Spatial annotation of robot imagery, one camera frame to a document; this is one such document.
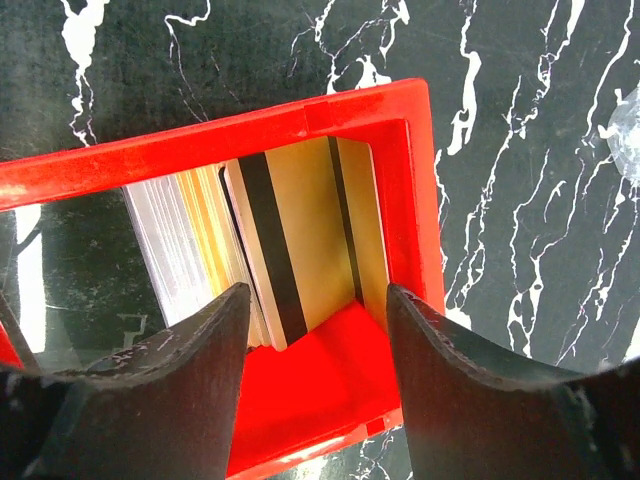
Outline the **red plastic bin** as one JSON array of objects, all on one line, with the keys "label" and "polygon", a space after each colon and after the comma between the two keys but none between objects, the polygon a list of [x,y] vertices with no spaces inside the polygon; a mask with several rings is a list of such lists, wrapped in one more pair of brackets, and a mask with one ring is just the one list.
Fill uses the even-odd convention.
[{"label": "red plastic bin", "polygon": [[[108,190],[317,137],[364,142],[373,152],[389,278],[442,308],[431,130],[427,84],[401,80],[5,162],[1,206]],[[27,369],[8,341],[1,344],[3,364]],[[222,479],[261,479],[401,420],[389,338],[353,304],[283,352],[246,350]]]}]

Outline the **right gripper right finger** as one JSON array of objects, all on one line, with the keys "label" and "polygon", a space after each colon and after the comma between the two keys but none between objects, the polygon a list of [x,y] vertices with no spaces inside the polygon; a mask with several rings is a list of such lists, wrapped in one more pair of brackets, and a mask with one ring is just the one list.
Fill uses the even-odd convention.
[{"label": "right gripper right finger", "polygon": [[417,479],[635,479],[639,364],[586,375],[505,349],[392,284],[387,317]]}]

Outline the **stack of credit cards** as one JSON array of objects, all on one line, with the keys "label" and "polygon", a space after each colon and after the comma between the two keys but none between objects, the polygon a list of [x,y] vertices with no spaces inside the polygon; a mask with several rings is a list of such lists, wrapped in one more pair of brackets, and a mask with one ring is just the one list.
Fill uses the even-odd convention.
[{"label": "stack of credit cards", "polygon": [[224,182],[210,165],[122,188],[165,324],[203,309],[237,282],[250,287],[247,346],[270,346]]}]

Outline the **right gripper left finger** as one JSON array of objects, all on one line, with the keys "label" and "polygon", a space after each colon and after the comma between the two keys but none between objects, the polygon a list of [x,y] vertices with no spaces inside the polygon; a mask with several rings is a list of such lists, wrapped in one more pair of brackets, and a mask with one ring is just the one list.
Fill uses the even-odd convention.
[{"label": "right gripper left finger", "polygon": [[191,317],[89,367],[1,367],[5,479],[222,479],[247,350],[237,283]]}]

